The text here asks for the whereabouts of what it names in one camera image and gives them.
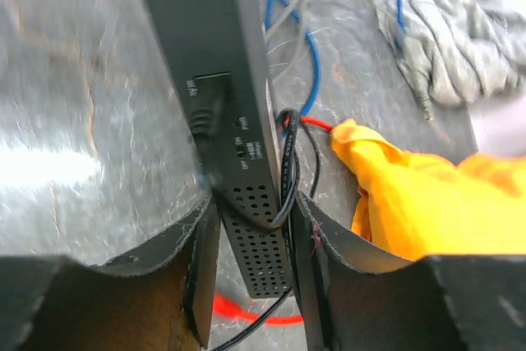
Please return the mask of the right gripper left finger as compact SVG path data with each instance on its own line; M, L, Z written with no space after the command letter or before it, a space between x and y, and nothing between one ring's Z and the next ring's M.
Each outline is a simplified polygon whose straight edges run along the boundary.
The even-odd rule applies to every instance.
M209 342L220 221L214 200L103 266L1 259L4 350L199 350Z

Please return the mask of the black network switch box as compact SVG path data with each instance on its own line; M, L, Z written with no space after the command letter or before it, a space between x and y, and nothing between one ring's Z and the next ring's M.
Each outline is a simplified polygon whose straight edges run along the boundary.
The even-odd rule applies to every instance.
M279 137L258 0L144 0L247 291L289 287Z

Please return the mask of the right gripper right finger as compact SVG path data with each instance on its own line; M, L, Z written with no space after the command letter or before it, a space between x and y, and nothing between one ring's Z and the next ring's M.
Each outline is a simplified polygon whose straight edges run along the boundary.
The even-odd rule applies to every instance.
M299 195L291 215L310 350L522 350L523 256L411 262L349 232Z

